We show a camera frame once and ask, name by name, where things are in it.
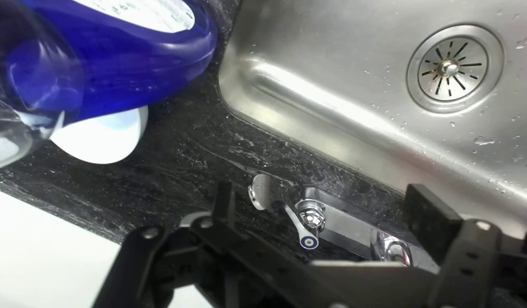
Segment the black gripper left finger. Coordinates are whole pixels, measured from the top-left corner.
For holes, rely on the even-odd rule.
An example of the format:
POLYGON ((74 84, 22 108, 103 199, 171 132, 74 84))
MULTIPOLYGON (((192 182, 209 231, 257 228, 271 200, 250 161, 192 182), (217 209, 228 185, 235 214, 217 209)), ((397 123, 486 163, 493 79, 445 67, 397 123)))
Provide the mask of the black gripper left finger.
POLYGON ((224 224, 235 223, 236 211, 236 192, 229 182, 223 182, 217 185, 216 204, 212 211, 212 217, 223 221, 224 224))

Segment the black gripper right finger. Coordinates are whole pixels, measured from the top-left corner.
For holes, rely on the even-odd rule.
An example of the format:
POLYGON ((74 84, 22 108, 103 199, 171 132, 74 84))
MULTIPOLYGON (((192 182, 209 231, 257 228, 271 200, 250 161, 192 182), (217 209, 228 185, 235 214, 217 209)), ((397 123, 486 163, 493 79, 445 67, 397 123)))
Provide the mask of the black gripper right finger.
POLYGON ((442 264, 464 219, 421 183, 406 188, 402 214, 425 252, 442 264))

